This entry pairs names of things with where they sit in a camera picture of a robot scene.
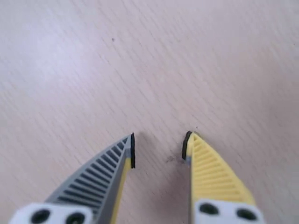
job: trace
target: wooden table surface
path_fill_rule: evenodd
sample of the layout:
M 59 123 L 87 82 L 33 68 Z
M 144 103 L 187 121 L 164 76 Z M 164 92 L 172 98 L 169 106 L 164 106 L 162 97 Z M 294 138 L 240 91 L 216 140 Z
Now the wooden table surface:
M 187 223 L 199 132 L 270 224 L 298 223 L 297 0 L 2 0 L 0 219 L 135 132 L 119 224 Z

